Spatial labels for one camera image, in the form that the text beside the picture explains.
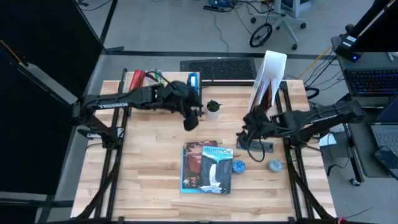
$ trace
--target plant pot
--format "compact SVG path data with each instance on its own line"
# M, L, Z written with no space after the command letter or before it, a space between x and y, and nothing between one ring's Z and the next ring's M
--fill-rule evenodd
M220 115L220 110L216 111L216 112L211 112L209 111L209 109L207 109L206 107L206 119L208 121L217 119L217 117Z

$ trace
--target gray floor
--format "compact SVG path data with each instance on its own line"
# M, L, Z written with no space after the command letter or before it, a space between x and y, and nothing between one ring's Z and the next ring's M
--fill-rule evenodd
M105 0L86 0L88 8L99 6ZM229 52L262 52L274 50L286 54L320 54L330 45L330 37L344 31L347 23L355 23L369 8L373 0L319 0L317 4L302 14L307 19L307 28L302 30L299 24L293 25L300 40L298 49L292 51L292 39L283 29L275 30L269 41L256 49L250 48L250 35L239 22L235 12L216 14L216 23L222 30L222 36L229 45ZM194 0L119 0L113 16L106 47L124 46L126 50L146 51L184 51L184 52L225 52L226 45L220 41L220 33L214 27L211 12L202 10L207 1ZM110 4L90 12L85 16L95 32L100 35ZM258 18L256 24L250 23L251 16L245 6L238 9L239 15L247 27L253 31L264 23L265 18ZM98 61L90 93L98 93L103 80L119 80L124 67L128 70L150 70L159 68L163 71L178 71L181 60L204 59L196 57L132 57L102 55ZM256 66L261 60L256 59ZM285 75L299 76L312 60L288 60ZM303 77L306 80L313 70ZM321 83L334 76L338 66L330 66L316 83ZM336 78L320 85L327 88ZM322 91L313 102L323 105L335 103L347 92L344 82ZM66 161L65 172L57 192L59 200L73 200L81 163L84 159L86 140L79 135L71 147ZM345 144L338 147L342 152L333 151L335 162L342 166L347 158L344 155ZM328 149L324 150L325 167L332 163ZM329 185L339 217L348 217L372 207L365 213L350 218L352 221L374 223L398 223L396 207L398 201L398 182L394 179L369 179L360 187L353 187L348 180L353 171L348 163L345 169L334 168L329 176ZM70 209L51 211L50 219L64 220L70 215Z

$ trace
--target red object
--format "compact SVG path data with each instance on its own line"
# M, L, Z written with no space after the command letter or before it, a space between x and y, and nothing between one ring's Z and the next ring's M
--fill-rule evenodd
M138 87L142 87L144 83L145 72L142 70L134 71L134 76L132 77L132 81L130 83L130 91L135 90Z

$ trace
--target wooden table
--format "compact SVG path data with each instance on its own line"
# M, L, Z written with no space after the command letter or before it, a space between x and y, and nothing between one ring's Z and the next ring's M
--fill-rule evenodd
M169 80L187 79L184 72L164 73ZM101 94L114 93L118 81L104 81ZM293 110L308 110L301 80L287 81ZM244 150L236 149L236 133L241 131L242 118L248 112L250 86L209 86L203 89L203 104L210 99L222 104L220 117L206 121L205 116L193 131L185 131L183 117L168 111L138 111L133 109L128 119L113 220L246 220L287 221L294 217L294 205L286 169L281 139L269 138L274 153L266 154L263 162L255 162ZM110 125L113 110L97 111L96 115ZM269 113L276 113L276 106ZM217 140L219 146L234 149L234 157L246 163L243 174L232 176L231 194L180 193L180 166L185 142ZM317 142L310 142L318 147ZM78 184L72 217L89 204L97 192L105 150L101 146L87 149ZM308 186L322 206L335 216L328 180L320 151L302 150ZM270 159L280 159L284 169L271 172ZM306 217L305 204L299 191L301 208Z

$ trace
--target book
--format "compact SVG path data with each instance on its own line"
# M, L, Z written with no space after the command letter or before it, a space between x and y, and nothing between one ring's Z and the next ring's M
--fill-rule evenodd
M217 141L198 141L184 144L180 185L182 193L203 193L198 189L203 146L217 146Z
M199 187L204 192L231 193L233 150L203 146Z

